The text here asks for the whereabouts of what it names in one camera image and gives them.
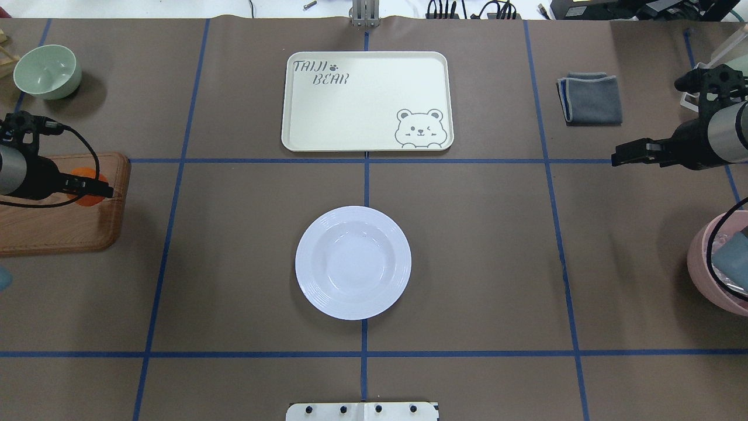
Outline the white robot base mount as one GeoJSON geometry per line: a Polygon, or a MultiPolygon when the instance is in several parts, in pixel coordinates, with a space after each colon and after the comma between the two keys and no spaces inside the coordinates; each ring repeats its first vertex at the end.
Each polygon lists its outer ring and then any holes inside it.
{"type": "Polygon", "coordinates": [[[439,420],[432,402],[326,402],[289,406],[286,420],[439,420]]]}

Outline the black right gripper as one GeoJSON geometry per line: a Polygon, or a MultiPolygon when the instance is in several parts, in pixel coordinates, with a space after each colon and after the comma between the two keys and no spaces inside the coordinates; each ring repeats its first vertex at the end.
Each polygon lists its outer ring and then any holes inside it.
{"type": "Polygon", "coordinates": [[[690,120],[678,126],[667,139],[636,139],[615,146],[614,167],[625,164],[681,165],[689,170],[714,167],[714,151],[709,146],[708,123],[690,120]]]}

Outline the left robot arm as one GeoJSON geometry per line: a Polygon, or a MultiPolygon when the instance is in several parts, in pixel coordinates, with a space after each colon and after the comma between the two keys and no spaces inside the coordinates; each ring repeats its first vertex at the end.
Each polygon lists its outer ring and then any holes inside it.
{"type": "Polygon", "coordinates": [[[40,201],[52,194],[93,195],[111,199],[114,188],[107,182],[61,172],[46,157],[2,146],[1,194],[16,199],[40,201]]]}

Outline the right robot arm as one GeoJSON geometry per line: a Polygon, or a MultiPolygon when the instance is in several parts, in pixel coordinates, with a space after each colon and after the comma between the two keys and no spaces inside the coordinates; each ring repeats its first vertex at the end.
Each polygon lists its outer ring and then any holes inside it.
{"type": "Polygon", "coordinates": [[[744,163],[746,157],[746,102],[742,102],[684,122],[668,138],[620,144],[610,161],[612,166],[680,165],[696,171],[744,163]]]}

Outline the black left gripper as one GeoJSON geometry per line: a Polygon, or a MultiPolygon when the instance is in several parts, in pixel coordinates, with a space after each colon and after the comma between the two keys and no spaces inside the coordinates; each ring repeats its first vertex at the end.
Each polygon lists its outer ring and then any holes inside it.
{"type": "Polygon", "coordinates": [[[108,182],[94,178],[73,178],[61,172],[58,166],[45,157],[24,155],[26,176],[22,181],[22,199],[40,201],[52,194],[72,195],[70,200],[80,196],[93,195],[104,199],[114,197],[114,188],[108,182]]]}

